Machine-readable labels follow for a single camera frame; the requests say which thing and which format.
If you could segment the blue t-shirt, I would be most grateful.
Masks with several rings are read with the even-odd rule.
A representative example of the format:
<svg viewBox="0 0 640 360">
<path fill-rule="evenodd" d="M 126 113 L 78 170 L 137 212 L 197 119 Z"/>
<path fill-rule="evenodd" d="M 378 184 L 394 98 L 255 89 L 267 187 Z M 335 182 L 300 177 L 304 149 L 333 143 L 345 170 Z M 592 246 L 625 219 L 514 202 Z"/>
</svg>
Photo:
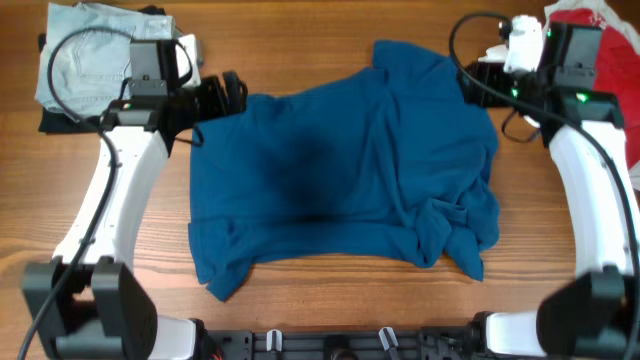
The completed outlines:
<svg viewBox="0 0 640 360">
<path fill-rule="evenodd" d="M 191 153 L 190 250 L 221 301 L 251 268 L 350 254 L 421 268 L 449 256 L 482 280 L 499 238 L 487 112 L 467 104 L 445 56 L 397 41 L 358 73 L 295 95 L 256 94 L 205 122 Z"/>
</svg>

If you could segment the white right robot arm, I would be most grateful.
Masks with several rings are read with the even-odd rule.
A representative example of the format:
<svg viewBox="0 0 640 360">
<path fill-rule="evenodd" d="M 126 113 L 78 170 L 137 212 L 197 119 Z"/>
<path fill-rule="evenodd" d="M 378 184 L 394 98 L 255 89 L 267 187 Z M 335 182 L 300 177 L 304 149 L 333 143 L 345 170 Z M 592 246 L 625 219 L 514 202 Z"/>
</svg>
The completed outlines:
<svg viewBox="0 0 640 360">
<path fill-rule="evenodd" d="M 493 313 L 495 355 L 635 359 L 639 355 L 639 209 L 615 95 L 594 88 L 599 28 L 500 16 L 504 56 L 458 70 L 467 102 L 510 107 L 536 126 L 567 197 L 576 277 L 536 310 Z"/>
</svg>

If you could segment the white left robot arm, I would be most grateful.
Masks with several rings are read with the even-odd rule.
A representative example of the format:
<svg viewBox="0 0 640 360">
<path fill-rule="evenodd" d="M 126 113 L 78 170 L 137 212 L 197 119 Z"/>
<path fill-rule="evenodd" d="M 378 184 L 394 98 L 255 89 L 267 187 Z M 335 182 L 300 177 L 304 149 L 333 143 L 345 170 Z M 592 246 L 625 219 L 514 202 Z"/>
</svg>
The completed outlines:
<svg viewBox="0 0 640 360">
<path fill-rule="evenodd" d="M 34 339 L 50 359 L 208 359 L 216 344 L 198 319 L 158 313 L 133 273 L 151 190 L 179 133 L 246 108 L 233 71 L 176 87 L 133 79 L 86 126 L 101 140 L 99 160 L 74 223 L 47 263 L 27 265 L 22 292 L 32 316 L 18 352 Z"/>
</svg>

